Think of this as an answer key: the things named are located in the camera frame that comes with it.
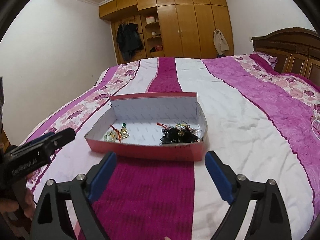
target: wooden headboard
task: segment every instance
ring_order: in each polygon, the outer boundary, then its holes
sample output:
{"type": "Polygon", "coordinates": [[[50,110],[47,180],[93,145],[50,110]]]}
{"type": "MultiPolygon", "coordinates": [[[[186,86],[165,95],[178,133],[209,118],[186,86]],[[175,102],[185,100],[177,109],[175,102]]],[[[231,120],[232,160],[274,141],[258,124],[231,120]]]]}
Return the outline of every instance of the wooden headboard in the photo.
{"type": "Polygon", "coordinates": [[[300,74],[320,86],[320,37],[316,32],[295,27],[252,40],[255,51],[278,58],[275,71],[300,74]]]}

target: open box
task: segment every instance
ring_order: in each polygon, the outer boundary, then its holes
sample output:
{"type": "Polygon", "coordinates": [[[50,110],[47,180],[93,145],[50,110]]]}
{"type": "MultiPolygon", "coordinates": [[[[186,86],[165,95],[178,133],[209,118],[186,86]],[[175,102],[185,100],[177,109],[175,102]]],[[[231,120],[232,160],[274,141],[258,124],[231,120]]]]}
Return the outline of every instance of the open box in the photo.
{"type": "Polygon", "coordinates": [[[113,151],[118,155],[169,161],[201,161],[207,152],[207,121],[197,102],[197,93],[157,92],[110,97],[111,108],[85,135],[91,150],[98,153],[113,151]],[[161,144],[162,127],[187,123],[197,129],[196,143],[161,144]],[[104,141],[113,125],[120,130],[126,123],[129,137],[121,143],[104,141]]]}

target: wall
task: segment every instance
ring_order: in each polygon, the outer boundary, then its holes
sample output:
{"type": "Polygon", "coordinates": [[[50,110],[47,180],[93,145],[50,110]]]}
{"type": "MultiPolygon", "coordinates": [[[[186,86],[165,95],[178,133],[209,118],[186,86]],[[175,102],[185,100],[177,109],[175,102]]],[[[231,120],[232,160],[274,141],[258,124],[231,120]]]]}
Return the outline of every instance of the wall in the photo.
{"type": "Polygon", "coordinates": [[[79,0],[31,0],[0,42],[0,59],[12,144],[116,65],[110,23],[79,0]]]}
{"type": "Polygon", "coordinates": [[[265,36],[289,27],[314,30],[292,0],[227,0],[227,4],[235,55],[253,51],[249,37],[265,36]]]}

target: metal screw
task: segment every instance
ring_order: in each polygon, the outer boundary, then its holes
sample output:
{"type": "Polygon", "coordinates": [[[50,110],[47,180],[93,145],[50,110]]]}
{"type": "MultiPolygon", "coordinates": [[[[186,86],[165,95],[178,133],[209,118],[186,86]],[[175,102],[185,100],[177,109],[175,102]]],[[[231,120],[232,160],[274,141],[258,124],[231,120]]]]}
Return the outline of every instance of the metal screw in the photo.
{"type": "Polygon", "coordinates": [[[53,179],[49,179],[49,180],[47,181],[47,185],[48,185],[48,186],[51,186],[53,183],[54,183],[54,180],[53,180],[53,179]]]}
{"type": "Polygon", "coordinates": [[[268,179],[268,183],[274,186],[276,184],[276,181],[274,179],[268,179]]]}
{"type": "Polygon", "coordinates": [[[245,177],[243,174],[238,174],[238,175],[237,175],[237,178],[238,178],[239,180],[246,180],[246,177],[245,177]]]}
{"type": "Polygon", "coordinates": [[[77,180],[84,180],[85,175],[84,174],[78,174],[76,178],[77,178],[77,180]]]}

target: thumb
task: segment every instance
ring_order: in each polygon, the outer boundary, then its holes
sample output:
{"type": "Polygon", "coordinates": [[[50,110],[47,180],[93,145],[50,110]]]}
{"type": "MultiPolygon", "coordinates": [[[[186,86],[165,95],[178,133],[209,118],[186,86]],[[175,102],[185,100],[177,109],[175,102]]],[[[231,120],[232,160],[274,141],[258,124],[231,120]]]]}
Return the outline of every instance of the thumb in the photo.
{"type": "Polygon", "coordinates": [[[16,201],[6,198],[0,198],[0,212],[14,212],[19,209],[19,204],[16,201]]]}

